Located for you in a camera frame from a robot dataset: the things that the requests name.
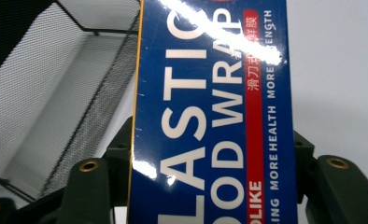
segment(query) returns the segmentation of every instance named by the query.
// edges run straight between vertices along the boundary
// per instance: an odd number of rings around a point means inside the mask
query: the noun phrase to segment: plastic food wrap box
[[[297,223],[285,1],[144,1],[129,223]]]

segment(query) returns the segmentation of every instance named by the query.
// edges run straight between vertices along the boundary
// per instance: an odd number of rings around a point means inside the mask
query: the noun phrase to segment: blue packaging
[[[142,2],[128,223],[297,223],[286,1]]]

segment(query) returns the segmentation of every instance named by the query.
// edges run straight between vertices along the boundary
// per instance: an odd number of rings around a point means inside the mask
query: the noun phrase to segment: metal mesh
[[[59,3],[88,29],[129,30],[139,9],[136,0],[60,0]]]
[[[130,30],[137,29],[138,15]],[[127,35],[100,89],[95,94],[78,130],[56,163],[40,196],[65,186],[73,164],[91,157],[135,70],[137,35]]]
[[[137,1],[121,2],[138,12]],[[34,197],[65,186],[71,166],[93,156],[120,102],[136,39],[83,32],[56,4],[35,19],[0,66],[0,177]],[[0,188],[0,197],[13,195]]]

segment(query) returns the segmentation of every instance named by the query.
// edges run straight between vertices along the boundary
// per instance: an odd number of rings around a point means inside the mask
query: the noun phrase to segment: metal grommet
[[[338,169],[347,169],[349,168],[349,164],[347,164],[346,161],[338,159],[338,158],[329,158],[327,160],[327,163],[329,163],[329,165],[338,168]]]
[[[99,167],[98,161],[85,161],[79,166],[79,170],[82,172],[90,172]]]

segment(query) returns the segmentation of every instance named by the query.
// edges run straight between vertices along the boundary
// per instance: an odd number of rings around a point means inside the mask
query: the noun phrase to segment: white wall
[[[368,0],[287,1],[294,128],[368,177]]]

